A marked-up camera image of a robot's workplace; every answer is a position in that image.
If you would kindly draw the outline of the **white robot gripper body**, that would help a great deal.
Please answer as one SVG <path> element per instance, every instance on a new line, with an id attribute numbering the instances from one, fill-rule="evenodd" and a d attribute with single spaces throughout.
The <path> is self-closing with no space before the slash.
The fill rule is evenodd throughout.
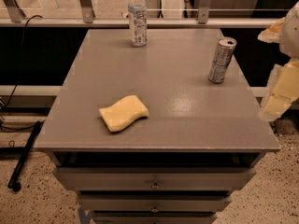
<path id="1" fill-rule="evenodd" d="M 279 35 L 279 50 L 291 58 L 299 58 L 299 2 L 287 13 Z"/>

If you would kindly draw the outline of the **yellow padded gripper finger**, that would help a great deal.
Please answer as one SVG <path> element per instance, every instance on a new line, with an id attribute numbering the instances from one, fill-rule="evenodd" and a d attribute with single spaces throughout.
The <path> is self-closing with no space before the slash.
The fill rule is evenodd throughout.
<path id="1" fill-rule="evenodd" d="M 279 119 L 299 99 L 299 60 L 291 59 L 284 66 L 276 64 L 267 82 L 258 116 L 272 122 Z"/>
<path id="2" fill-rule="evenodd" d="M 261 31 L 258 35 L 258 39 L 265 43 L 279 43 L 284 21 L 285 18 L 281 18 L 270 27 Z"/>

